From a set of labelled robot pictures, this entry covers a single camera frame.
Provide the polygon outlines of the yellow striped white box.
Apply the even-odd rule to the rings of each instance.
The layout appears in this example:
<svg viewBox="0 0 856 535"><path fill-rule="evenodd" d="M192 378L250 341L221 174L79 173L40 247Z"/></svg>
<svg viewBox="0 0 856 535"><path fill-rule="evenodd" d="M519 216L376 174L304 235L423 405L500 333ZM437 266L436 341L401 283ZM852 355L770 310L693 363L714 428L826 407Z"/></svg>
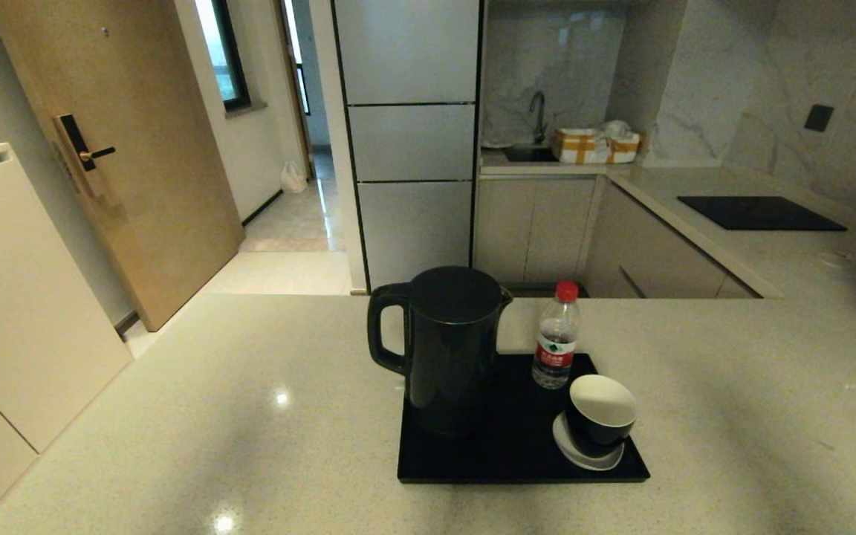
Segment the yellow striped white box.
<svg viewBox="0 0 856 535"><path fill-rule="evenodd" d="M614 156L609 137L598 129L556 129L551 152L558 162L574 165L608 165Z"/></svg>

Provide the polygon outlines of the dark framed window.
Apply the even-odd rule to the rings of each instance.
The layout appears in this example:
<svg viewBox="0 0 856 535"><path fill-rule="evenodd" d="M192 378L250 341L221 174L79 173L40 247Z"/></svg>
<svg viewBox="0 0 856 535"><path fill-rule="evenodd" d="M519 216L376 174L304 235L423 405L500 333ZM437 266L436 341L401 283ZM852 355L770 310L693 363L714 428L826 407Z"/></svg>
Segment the dark framed window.
<svg viewBox="0 0 856 535"><path fill-rule="evenodd" d="M229 0L194 0L194 4L224 110L230 113L241 111L250 106L252 101L242 68Z"/></svg>

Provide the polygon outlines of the small white saucer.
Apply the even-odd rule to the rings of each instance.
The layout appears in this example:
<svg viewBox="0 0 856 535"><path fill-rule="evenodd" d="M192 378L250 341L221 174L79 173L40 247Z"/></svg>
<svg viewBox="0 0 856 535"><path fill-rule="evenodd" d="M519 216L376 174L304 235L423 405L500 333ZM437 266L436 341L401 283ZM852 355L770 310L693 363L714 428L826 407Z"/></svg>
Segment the small white saucer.
<svg viewBox="0 0 856 535"><path fill-rule="evenodd" d="M584 470L594 472L606 472L614 470L619 464L625 453L626 444L622 443L615 447L610 453L605 453L599 457L591 457L581 453L574 444L573 436L568 430L566 414L561 412L554 418L551 424L551 433L553 433L554 443L557 444L558 450L563 456L577 467Z"/></svg>

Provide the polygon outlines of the beige base cabinet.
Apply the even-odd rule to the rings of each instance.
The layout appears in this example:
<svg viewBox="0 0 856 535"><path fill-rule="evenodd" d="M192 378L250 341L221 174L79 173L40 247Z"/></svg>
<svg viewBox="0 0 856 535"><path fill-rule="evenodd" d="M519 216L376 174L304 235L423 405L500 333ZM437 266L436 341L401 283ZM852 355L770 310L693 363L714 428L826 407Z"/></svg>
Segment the beige base cabinet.
<svg viewBox="0 0 856 535"><path fill-rule="evenodd" d="M588 174L482 176L473 267L509 288L578 280L596 189L597 176Z"/></svg>
<svg viewBox="0 0 856 535"><path fill-rule="evenodd" d="M592 298L760 297L612 182L600 196L582 278Z"/></svg>

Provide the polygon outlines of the steel kitchen sink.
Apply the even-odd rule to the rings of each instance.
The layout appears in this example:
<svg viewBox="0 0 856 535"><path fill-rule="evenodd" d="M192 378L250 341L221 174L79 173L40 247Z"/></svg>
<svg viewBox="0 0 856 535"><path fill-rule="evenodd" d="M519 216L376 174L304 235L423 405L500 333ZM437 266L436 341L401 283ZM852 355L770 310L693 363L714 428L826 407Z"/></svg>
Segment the steel kitchen sink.
<svg viewBox="0 0 856 535"><path fill-rule="evenodd" d="M512 163L558 163L550 146L512 146L502 150L503 155Z"/></svg>

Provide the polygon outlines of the black cup white inside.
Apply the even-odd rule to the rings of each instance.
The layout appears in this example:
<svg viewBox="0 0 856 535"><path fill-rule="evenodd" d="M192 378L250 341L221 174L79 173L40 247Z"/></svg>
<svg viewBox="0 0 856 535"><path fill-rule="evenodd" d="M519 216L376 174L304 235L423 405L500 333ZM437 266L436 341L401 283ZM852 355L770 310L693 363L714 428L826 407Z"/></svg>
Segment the black cup white inside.
<svg viewBox="0 0 856 535"><path fill-rule="evenodd" d="M618 380L600 374L577 377L563 414L578 451L601 456L620 447L638 419L638 401Z"/></svg>

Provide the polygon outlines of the dark kitchen faucet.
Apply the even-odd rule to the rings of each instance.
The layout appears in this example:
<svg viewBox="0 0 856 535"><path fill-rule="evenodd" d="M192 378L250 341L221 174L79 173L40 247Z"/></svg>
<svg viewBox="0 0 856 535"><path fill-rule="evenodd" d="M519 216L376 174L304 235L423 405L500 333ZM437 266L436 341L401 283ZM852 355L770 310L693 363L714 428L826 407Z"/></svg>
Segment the dark kitchen faucet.
<svg viewBox="0 0 856 535"><path fill-rule="evenodd" d="M537 91L534 92L532 100L530 101L529 112L534 116L534 127L532 131L533 142L536 145L540 145L546 140L547 128L547 123L545 122L545 95L543 94L543 91L537 89Z"/></svg>

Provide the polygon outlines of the cardboard box yellow tape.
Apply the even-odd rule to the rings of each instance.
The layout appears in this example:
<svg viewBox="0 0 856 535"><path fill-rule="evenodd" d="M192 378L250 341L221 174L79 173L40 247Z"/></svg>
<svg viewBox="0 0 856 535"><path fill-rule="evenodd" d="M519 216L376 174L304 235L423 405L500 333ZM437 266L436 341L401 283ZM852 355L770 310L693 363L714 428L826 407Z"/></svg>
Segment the cardboard box yellow tape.
<svg viewBox="0 0 856 535"><path fill-rule="evenodd" d="M607 165L632 163L638 156L642 136L637 132L628 131L623 135L606 135L608 153L605 159Z"/></svg>

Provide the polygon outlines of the light wooden door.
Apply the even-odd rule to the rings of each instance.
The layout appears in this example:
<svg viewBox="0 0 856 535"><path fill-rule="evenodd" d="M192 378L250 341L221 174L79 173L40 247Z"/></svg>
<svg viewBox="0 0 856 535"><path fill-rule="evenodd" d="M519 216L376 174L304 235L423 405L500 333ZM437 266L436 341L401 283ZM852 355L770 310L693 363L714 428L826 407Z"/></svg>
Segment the light wooden door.
<svg viewBox="0 0 856 535"><path fill-rule="evenodd" d="M147 331L237 253L242 225L175 0L0 0L0 37ZM114 146L88 196L54 116Z"/></svg>

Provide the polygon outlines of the clear water bottle red cap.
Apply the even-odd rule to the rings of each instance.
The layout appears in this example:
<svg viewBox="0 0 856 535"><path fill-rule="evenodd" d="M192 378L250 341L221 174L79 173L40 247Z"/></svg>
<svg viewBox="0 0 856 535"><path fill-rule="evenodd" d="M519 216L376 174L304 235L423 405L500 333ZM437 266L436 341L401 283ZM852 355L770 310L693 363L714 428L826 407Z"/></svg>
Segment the clear water bottle red cap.
<svg viewBox="0 0 856 535"><path fill-rule="evenodd" d="M577 340L580 338L580 287L571 280L557 282L554 297L543 309L538 321L536 352L532 378L544 389L566 385Z"/></svg>

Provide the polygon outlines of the black electric kettle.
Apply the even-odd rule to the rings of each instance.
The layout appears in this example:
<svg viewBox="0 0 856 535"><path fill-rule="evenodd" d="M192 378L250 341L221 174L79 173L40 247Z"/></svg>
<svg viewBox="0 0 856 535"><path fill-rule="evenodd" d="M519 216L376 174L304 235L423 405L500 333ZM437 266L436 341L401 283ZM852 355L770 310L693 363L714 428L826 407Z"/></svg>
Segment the black electric kettle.
<svg viewBox="0 0 856 535"><path fill-rule="evenodd" d="M408 283L372 291L367 308L371 359L405 378L415 422L442 437L482 425L493 388L497 328L513 296L486 272L442 265ZM383 311L402 311L401 354L385 348Z"/></svg>

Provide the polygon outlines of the black rectangular tray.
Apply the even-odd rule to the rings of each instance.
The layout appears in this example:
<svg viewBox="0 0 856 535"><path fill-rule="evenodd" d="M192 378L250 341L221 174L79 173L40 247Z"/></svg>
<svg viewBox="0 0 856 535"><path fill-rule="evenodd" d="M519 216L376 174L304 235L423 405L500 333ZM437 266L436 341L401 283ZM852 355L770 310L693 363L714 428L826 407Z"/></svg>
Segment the black rectangular tray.
<svg viewBox="0 0 856 535"><path fill-rule="evenodd" d="M554 420L568 402L568 387L537 386L532 354L500 354L485 421L465 438L422 429L402 406L398 481L404 484L642 483L651 477L638 447L625 441L610 470L571 463L554 440Z"/></svg>

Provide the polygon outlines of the white plastic bag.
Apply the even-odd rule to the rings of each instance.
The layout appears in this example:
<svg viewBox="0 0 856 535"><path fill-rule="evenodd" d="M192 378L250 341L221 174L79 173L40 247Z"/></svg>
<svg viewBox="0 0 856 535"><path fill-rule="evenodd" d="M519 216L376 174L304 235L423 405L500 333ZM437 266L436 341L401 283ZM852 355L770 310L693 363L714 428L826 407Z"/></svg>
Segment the white plastic bag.
<svg viewBox="0 0 856 535"><path fill-rule="evenodd" d="M285 192L299 194L308 187L308 180L302 167L295 161L288 161L283 165L279 182Z"/></svg>

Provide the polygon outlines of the white storage cabinet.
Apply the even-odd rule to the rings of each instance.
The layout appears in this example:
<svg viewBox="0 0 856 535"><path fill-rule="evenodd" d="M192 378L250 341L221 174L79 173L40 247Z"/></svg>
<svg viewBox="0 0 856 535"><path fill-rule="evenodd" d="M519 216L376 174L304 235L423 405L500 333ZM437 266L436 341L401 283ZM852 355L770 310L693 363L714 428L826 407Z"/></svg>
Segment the white storage cabinet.
<svg viewBox="0 0 856 535"><path fill-rule="evenodd" d="M0 143L0 500L131 361Z"/></svg>

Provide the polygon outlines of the black induction cooktop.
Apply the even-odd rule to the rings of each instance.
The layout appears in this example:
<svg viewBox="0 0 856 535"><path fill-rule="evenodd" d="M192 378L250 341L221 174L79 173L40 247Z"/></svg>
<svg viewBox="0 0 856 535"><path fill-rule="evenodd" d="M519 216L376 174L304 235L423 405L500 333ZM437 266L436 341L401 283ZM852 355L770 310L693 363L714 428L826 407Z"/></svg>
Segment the black induction cooktop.
<svg viewBox="0 0 856 535"><path fill-rule="evenodd" d="M724 230L842 233L847 228L781 196L678 196Z"/></svg>

